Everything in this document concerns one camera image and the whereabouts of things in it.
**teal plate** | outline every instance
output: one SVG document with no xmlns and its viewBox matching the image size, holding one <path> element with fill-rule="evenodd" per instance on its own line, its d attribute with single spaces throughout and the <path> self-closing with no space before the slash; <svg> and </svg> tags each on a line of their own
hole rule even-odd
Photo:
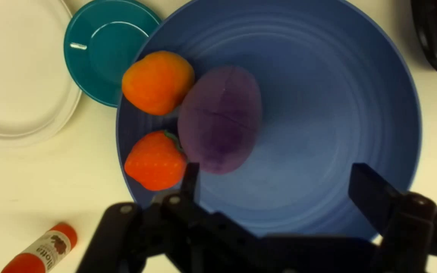
<svg viewBox="0 0 437 273">
<path fill-rule="evenodd" d="M 91 99 L 115 108 L 124 72 L 159 25 L 159 19 L 136 2 L 89 2 L 65 33 L 64 55 L 73 81 Z"/>
</svg>

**white table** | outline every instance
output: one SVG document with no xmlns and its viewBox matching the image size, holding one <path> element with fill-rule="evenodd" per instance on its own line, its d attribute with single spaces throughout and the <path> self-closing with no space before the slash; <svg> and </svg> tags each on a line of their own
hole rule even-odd
<svg viewBox="0 0 437 273">
<path fill-rule="evenodd" d="M 68 0 L 74 11 L 88 0 Z M 161 17 L 185 0 L 145 0 Z M 423 148 L 413 186 L 437 202 L 437 74 L 428 66 L 414 37 L 409 0 L 352 0 L 369 14 L 405 57 L 422 104 Z M 0 149 L 0 271 L 54 222 L 70 222 L 77 248 L 53 271 L 74 272 L 103 212 L 132 201 L 115 152 L 115 110 L 85 96 L 68 127 L 51 140 L 26 149 Z M 145 272 L 176 272 L 164 259 Z M 437 273 L 437 260 L 429 260 Z"/>
</svg>

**purple ball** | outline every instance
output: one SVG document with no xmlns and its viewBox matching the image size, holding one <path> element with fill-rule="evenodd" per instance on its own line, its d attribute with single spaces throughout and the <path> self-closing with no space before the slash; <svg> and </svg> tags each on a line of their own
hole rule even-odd
<svg viewBox="0 0 437 273">
<path fill-rule="evenodd" d="M 208 72 L 179 111 L 177 133 L 188 161 L 209 174 L 229 174 L 250 155 L 261 127 L 261 93 L 238 67 Z"/>
</svg>

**toy fruit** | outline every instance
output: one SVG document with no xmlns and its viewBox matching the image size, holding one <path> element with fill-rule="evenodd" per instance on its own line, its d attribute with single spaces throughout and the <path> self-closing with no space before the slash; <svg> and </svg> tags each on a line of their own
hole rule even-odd
<svg viewBox="0 0 437 273">
<path fill-rule="evenodd" d="M 162 192 L 182 181 L 186 160 L 177 140 L 165 131 L 144 136 L 130 151 L 124 172 L 148 192 Z"/>
<path fill-rule="evenodd" d="M 238 169 L 253 149 L 261 110 L 259 89 L 246 70 L 221 67 L 202 77 L 177 119 L 188 161 L 217 175 Z"/>
<path fill-rule="evenodd" d="M 124 98 L 152 116 L 165 116 L 182 104 L 194 83 L 192 67 L 171 52 L 155 52 L 135 63 L 123 77 Z"/>
</svg>

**white plate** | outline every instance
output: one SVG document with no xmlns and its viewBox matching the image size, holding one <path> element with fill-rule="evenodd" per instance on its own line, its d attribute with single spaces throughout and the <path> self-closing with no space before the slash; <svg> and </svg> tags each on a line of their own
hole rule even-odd
<svg viewBox="0 0 437 273">
<path fill-rule="evenodd" d="M 47 140 L 76 110 L 62 54 L 70 17 L 60 0 L 0 0 L 0 145 Z"/>
</svg>

